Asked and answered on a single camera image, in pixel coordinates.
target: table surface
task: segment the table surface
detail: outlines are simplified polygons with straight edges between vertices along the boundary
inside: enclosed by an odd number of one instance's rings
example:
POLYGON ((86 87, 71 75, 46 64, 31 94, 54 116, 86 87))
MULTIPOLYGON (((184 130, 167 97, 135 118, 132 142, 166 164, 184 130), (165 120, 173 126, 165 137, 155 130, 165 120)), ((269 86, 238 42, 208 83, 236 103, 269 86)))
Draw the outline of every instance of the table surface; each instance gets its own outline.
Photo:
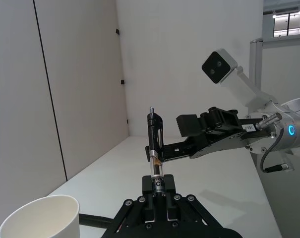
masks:
MULTIPOLYGON (((164 143, 180 139, 165 138, 164 143)), ((80 203, 80 213, 113 218, 124 200, 142 195, 142 177, 150 174, 146 137, 131 136, 56 189, 80 203)), ((219 151, 198 159, 166 162, 177 193, 194 194, 226 228, 246 238, 281 238, 250 154, 245 149, 219 151)), ((104 229, 80 226, 81 238, 98 238, 104 229)))

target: bolt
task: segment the bolt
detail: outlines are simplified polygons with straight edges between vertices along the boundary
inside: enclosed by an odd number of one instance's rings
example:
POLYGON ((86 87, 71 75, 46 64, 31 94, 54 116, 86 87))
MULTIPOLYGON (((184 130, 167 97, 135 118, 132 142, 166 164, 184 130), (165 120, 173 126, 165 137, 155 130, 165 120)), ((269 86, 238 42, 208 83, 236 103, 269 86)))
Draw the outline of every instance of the bolt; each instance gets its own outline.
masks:
POLYGON ((177 222, 172 222, 172 227, 175 228, 177 227, 179 224, 177 222))
POLYGON ((176 194, 176 195, 174 196, 174 199, 175 199, 175 200, 180 200, 180 196, 179 196, 178 194, 176 194))
POLYGON ((152 228, 152 225, 151 225, 150 223, 148 223, 148 224, 145 225, 145 228, 146 228, 147 230, 149 230, 149 229, 152 228))
POLYGON ((145 202, 145 197, 140 197, 139 202, 145 202))
POLYGON ((275 137, 277 137, 277 133, 271 132, 271 138, 274 139, 275 137))
POLYGON ((195 200, 195 197, 194 197, 194 196, 189 196, 187 199, 188 199, 189 201, 194 201, 194 200, 195 200))
POLYGON ((130 206, 132 204, 132 201, 131 200, 127 200, 125 203, 124 203, 126 206, 130 206))

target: label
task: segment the label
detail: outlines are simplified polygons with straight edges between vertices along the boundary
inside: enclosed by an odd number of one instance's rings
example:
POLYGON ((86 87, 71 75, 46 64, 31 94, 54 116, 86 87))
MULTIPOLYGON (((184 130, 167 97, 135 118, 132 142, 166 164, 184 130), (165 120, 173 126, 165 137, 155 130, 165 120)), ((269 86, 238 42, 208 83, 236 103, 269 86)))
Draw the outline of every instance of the label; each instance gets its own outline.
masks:
POLYGON ((245 125, 242 125, 242 127, 247 132, 256 131, 253 124, 245 124, 245 125))
POLYGON ((153 184, 153 192, 165 192, 165 187, 164 187, 164 179, 162 177, 153 177, 152 178, 152 184, 153 184))

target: camera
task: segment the camera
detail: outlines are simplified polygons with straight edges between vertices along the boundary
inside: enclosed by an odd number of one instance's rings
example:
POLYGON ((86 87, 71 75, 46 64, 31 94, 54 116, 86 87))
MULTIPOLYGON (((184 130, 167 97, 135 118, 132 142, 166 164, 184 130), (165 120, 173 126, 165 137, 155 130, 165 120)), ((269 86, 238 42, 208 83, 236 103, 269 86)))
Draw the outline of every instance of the camera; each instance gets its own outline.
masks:
POLYGON ((221 83, 235 68, 237 62, 225 49, 214 51, 201 67, 214 83, 221 83))

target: black cable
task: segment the black cable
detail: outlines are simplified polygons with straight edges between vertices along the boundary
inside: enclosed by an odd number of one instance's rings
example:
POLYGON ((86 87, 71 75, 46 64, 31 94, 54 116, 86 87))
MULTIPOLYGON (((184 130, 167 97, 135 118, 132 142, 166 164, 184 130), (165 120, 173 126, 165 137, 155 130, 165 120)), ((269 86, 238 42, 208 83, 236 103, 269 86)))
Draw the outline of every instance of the black cable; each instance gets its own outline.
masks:
POLYGON ((90 227, 107 229, 113 219, 79 213, 79 224, 90 227))
POLYGON ((264 160, 267 157, 267 155, 274 149, 274 147, 280 142, 280 140, 282 139, 284 133, 284 129, 282 128, 280 131, 280 134, 278 136, 278 138, 276 139, 276 141, 270 146, 269 149, 267 149, 267 151, 263 154, 262 158, 261 158, 261 162, 260 162, 260 169, 262 172, 264 173, 268 173, 267 169, 263 168, 263 164, 264 164, 264 160))

